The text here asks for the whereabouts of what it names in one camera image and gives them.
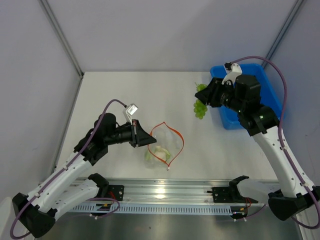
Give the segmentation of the green grape bunch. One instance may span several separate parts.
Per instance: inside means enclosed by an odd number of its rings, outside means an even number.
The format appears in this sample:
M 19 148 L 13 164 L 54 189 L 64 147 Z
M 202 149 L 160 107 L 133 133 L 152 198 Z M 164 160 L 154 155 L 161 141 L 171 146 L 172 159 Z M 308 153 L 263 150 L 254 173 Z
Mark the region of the green grape bunch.
M 207 85 L 203 84 L 203 83 L 201 83 L 201 84 L 195 83 L 195 85 L 196 85 L 196 92 L 200 92 L 207 87 Z M 193 104 L 193 111 L 195 113 L 195 117 L 202 120 L 204 118 L 204 116 L 206 115 L 208 108 L 199 99 L 197 99 L 195 101 L 195 103 Z

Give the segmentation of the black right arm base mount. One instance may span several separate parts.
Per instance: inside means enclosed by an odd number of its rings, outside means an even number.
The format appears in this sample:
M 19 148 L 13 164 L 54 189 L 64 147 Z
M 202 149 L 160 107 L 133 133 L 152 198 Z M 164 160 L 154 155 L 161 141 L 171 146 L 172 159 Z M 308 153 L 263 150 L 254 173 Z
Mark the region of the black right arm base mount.
M 214 203 L 244 204 L 246 203 L 246 200 L 250 200 L 251 203 L 257 204 L 257 200 L 250 197 L 243 197 L 237 188 L 237 185 L 240 183 L 240 181 L 246 179 L 249 179 L 249 177 L 246 175 L 242 175 L 231 180 L 228 183 L 228 186 L 215 186 L 212 187 L 211 190 L 207 190 L 206 192 L 212 195 Z

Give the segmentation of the clear zip bag orange zipper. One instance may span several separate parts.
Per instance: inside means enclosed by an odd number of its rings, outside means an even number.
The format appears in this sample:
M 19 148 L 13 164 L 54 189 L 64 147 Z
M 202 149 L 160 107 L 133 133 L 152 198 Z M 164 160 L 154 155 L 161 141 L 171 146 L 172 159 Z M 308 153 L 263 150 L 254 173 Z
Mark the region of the clear zip bag orange zipper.
M 151 143 L 146 148 L 145 166 L 149 169 L 162 168 L 169 172 L 171 165 L 184 149 L 183 135 L 165 121 L 154 126 L 149 134 L 156 139 L 156 143 Z

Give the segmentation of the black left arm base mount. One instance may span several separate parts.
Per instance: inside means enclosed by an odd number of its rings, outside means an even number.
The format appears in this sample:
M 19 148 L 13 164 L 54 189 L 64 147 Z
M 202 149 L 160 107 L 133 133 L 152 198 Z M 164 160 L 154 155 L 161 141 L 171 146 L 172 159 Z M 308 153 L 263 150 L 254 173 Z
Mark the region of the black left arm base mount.
M 97 195 L 94 198 L 111 198 L 122 201 L 124 197 L 123 185 L 110 184 L 109 181 L 98 173 L 91 174 L 89 180 L 95 182 L 98 187 Z

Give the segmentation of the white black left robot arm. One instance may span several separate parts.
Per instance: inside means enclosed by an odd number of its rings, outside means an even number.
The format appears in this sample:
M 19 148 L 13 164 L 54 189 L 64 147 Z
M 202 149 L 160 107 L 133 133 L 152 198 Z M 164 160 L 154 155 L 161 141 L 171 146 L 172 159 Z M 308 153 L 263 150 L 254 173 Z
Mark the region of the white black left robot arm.
M 109 146 L 129 143 L 144 147 L 156 143 L 137 119 L 117 125 L 116 116 L 104 113 L 74 147 L 69 159 L 28 194 L 17 193 L 12 199 L 15 221 L 35 238 L 44 236 L 66 212 L 87 200 L 108 200 L 109 182 L 93 173 L 79 186 L 67 188 L 91 169 L 109 150 Z

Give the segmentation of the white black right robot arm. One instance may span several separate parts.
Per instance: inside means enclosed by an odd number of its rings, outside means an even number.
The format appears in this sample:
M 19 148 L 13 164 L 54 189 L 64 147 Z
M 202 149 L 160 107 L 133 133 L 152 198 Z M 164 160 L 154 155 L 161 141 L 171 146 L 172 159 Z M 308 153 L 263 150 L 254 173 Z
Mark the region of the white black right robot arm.
M 229 182 L 228 196 L 234 202 L 250 198 L 269 206 L 281 221 L 320 206 L 320 188 L 288 155 L 291 149 L 282 136 L 274 110 L 261 103 L 261 84 L 254 75 L 241 74 L 235 81 L 214 77 L 206 88 L 194 95 L 212 108 L 226 107 L 237 113 L 240 125 L 264 152 L 279 182 L 279 189 L 240 176 Z

